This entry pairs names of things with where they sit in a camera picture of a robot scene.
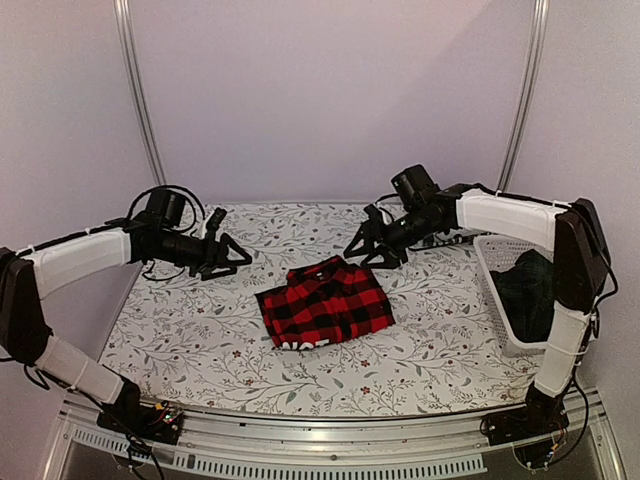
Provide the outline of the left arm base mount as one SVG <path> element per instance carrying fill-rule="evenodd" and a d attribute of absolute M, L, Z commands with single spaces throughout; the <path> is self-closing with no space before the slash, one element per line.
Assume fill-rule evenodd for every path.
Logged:
<path fill-rule="evenodd" d="M 183 409 L 166 400 L 153 406 L 141 402 L 140 388 L 128 379 L 114 404 L 102 404 L 97 425 L 114 432 L 135 435 L 168 445 L 178 443 L 184 423 Z"/>

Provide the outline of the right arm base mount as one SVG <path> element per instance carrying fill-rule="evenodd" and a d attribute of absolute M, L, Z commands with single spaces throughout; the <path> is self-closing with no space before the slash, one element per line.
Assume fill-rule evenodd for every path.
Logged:
<path fill-rule="evenodd" d="M 550 397 L 530 386 L 521 407 L 494 412 L 481 419 L 480 432 L 491 446 L 544 436 L 543 440 L 523 444 L 514 450 L 524 467 L 546 468 L 554 460 L 566 438 L 569 420 L 564 410 L 564 394 Z"/>

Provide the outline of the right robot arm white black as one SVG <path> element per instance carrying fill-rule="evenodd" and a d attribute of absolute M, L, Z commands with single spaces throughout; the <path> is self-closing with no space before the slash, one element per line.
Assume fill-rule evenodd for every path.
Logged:
<path fill-rule="evenodd" d="M 594 204 L 584 198 L 569 203 L 534 199 L 480 183 L 442 189 L 422 165 L 403 170 L 391 183 L 405 215 L 386 223 L 378 207 L 367 205 L 368 218 L 344 251 L 347 258 L 360 257 L 365 268 L 398 268 L 407 262 L 408 249 L 428 235 L 459 229 L 507 236 L 552 253 L 550 336 L 527 393 L 535 400 L 516 421 L 524 435 L 539 435 L 556 417 L 549 399 L 563 395 L 589 340 L 599 333 L 599 304 L 608 295 L 606 282 L 614 278 Z"/>

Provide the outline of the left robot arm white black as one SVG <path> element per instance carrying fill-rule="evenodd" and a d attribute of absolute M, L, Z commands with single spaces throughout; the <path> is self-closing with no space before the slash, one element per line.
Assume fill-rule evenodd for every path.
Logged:
<path fill-rule="evenodd" d="M 110 405 L 128 434 L 148 426 L 137 385 L 54 333 L 44 303 L 83 280 L 134 264 L 161 261 L 203 281 L 235 274 L 250 254 L 219 228 L 226 210 L 207 213 L 189 189 L 160 185 L 131 202 L 126 214 L 66 236 L 1 250 L 1 347 L 9 361 Z"/>

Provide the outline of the red black plaid shirt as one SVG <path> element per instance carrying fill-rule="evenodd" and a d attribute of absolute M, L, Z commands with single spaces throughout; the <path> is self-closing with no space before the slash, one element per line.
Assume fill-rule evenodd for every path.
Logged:
<path fill-rule="evenodd" d="M 256 300 L 274 347 L 309 350 L 350 341 L 395 324 L 372 270 L 334 256 L 290 270 L 282 286 Z"/>

